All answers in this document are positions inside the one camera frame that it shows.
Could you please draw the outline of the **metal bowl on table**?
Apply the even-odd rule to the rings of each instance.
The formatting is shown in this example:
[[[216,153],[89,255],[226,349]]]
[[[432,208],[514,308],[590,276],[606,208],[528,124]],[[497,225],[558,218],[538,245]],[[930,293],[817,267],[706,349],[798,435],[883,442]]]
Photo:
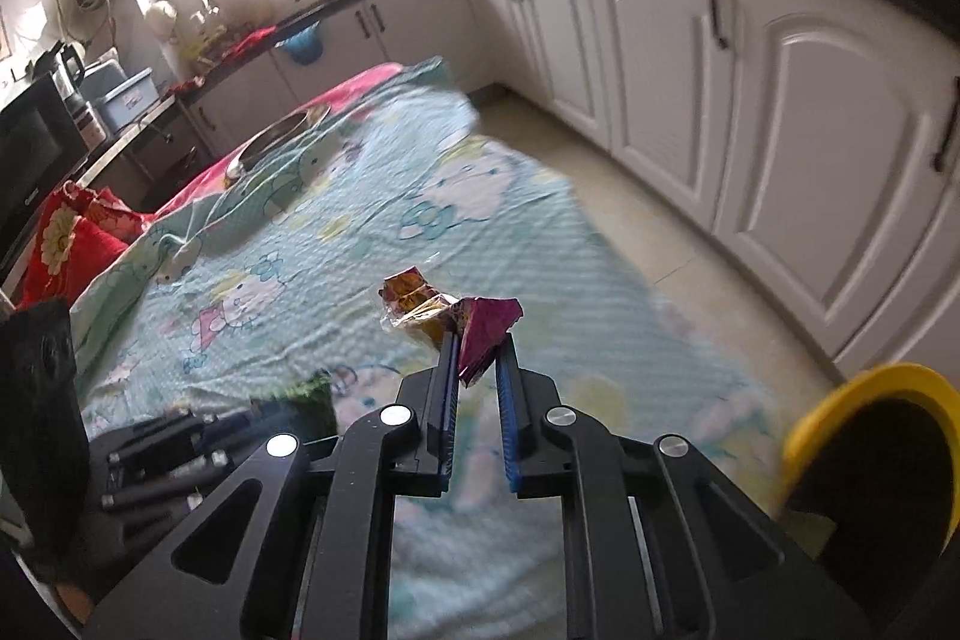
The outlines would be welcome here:
[[[270,127],[259,131],[249,142],[245,142],[239,148],[233,158],[229,159],[228,167],[224,171],[226,183],[233,185],[245,174],[251,174],[265,156],[319,125],[322,120],[329,117],[331,110],[332,107],[329,104],[316,104],[307,109],[295,110],[281,117]]]

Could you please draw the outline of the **yellow pink snack wrapper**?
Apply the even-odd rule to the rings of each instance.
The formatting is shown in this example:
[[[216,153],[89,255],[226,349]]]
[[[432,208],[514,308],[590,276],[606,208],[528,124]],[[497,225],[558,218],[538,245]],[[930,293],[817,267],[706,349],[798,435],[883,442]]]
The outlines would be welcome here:
[[[436,349],[443,347],[446,333],[459,336],[457,378],[464,388],[487,372],[501,342],[524,315],[516,299],[458,298],[441,291],[416,266],[386,278],[377,295],[395,330]]]

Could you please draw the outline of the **light blue cartoon bedsheet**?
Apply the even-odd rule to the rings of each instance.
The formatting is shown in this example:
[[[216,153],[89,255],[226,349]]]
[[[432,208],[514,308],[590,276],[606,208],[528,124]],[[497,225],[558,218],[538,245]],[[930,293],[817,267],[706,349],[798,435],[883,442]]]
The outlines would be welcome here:
[[[565,403],[635,440],[683,435],[773,509],[765,388],[590,225],[563,175],[477,122],[443,65],[401,68],[239,184],[156,220],[71,309],[86,429],[314,383],[352,424],[436,359],[379,299],[418,268],[458,298],[519,302],[519,362]]]

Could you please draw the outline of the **blue hanging basket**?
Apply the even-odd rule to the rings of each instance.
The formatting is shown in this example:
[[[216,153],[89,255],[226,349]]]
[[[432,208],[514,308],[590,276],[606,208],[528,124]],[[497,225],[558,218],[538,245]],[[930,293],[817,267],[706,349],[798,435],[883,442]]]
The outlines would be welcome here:
[[[291,34],[283,41],[278,42],[277,49],[285,53],[293,64],[300,67],[309,67],[315,64],[322,55],[324,55],[324,44],[320,40],[319,25],[312,25],[302,28],[301,31]]]

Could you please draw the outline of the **red floral cloth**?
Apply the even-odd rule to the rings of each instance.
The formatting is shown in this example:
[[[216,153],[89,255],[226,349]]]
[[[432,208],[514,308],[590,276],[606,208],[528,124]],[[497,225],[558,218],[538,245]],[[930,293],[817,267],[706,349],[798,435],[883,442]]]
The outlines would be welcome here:
[[[16,308],[52,299],[73,304],[155,220],[110,188],[66,181],[43,204]]]

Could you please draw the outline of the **white base cabinets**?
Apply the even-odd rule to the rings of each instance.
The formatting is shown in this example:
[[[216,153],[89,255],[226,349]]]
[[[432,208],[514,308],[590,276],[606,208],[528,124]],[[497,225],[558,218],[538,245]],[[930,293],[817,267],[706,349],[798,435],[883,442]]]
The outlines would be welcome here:
[[[958,372],[958,44],[889,0],[363,0],[208,88],[232,148],[377,60],[508,86],[708,232],[839,372]]]

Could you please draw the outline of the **yellow rimmed trash bin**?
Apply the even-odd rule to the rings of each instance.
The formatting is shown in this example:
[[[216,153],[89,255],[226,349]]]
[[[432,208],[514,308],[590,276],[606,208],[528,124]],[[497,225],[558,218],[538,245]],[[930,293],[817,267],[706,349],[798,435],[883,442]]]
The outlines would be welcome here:
[[[911,362],[846,381],[786,435],[779,503],[939,555],[958,526],[957,388]]]

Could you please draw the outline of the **blue plastic storage box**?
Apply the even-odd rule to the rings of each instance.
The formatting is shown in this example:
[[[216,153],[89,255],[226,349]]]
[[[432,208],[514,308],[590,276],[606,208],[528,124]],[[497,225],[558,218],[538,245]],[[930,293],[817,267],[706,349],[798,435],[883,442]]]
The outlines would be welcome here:
[[[140,119],[159,100],[160,93],[153,80],[153,70],[145,68],[104,96],[94,99],[93,107],[107,130],[117,135],[127,125]]]

